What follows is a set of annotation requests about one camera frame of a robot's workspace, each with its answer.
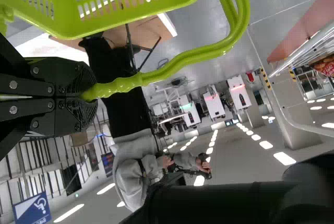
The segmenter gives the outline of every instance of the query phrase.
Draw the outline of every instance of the white machine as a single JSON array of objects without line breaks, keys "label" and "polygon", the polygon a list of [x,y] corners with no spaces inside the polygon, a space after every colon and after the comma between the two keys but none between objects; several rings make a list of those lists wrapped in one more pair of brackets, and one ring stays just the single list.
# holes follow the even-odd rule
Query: white machine
[{"label": "white machine", "polygon": [[159,116],[168,112],[166,103],[160,103],[153,106],[154,115]]},{"label": "white machine", "polygon": [[183,119],[187,127],[200,123],[199,114],[196,109],[196,105],[194,101],[189,102],[188,96],[182,95],[180,96],[180,103],[181,103],[181,108],[183,112],[187,113],[186,115],[183,116]]},{"label": "white machine", "polygon": [[223,104],[219,98],[219,94],[217,93],[216,87],[214,85],[210,85],[207,88],[207,92],[203,94],[205,103],[209,110],[209,114],[211,119],[215,119],[217,117],[226,115]]},{"label": "white machine", "polygon": [[230,86],[231,97],[237,110],[248,108],[252,105],[241,75],[228,79],[228,84]]}]

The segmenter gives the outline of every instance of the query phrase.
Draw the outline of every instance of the blue sign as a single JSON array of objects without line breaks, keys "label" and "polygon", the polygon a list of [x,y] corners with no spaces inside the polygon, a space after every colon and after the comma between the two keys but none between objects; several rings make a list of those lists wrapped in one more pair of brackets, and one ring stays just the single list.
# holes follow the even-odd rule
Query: blue sign
[{"label": "blue sign", "polygon": [[16,224],[43,224],[51,220],[46,192],[13,205]]}]

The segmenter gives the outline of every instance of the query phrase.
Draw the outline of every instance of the signboard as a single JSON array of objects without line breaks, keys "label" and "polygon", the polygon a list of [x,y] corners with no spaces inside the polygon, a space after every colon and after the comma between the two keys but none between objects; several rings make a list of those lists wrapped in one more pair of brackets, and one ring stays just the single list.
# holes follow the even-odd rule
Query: signboard
[{"label": "signboard", "polygon": [[16,224],[44,224],[51,220],[46,192],[13,205]]},{"label": "signboard", "polygon": [[107,154],[101,155],[105,175],[106,177],[110,177],[113,175],[113,164],[114,164],[114,154],[112,152],[108,152]]}]

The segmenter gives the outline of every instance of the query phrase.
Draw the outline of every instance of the person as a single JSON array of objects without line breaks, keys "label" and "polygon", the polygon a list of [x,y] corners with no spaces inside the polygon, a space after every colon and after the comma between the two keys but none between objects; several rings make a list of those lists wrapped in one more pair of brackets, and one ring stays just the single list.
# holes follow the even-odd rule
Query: person
[{"label": "person", "polygon": [[[86,49],[97,82],[112,82],[117,77],[134,74],[129,47],[112,49],[104,38],[99,37],[84,39],[79,45]],[[129,210],[136,211],[144,204],[148,187],[160,181],[162,169],[174,163],[184,169],[210,172],[210,164],[201,163],[190,152],[156,156],[161,146],[152,134],[149,109],[141,87],[102,98],[102,101],[107,108],[115,143],[111,146],[115,155],[115,188]]]}]

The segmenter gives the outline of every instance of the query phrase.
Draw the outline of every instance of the poster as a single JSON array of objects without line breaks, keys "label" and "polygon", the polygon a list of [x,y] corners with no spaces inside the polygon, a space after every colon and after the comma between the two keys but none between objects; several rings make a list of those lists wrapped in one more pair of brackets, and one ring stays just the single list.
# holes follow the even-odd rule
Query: poster
[{"label": "poster", "polygon": [[114,154],[112,152],[108,152],[107,154],[101,155],[105,175],[107,178],[113,175],[113,164],[114,164]]}]

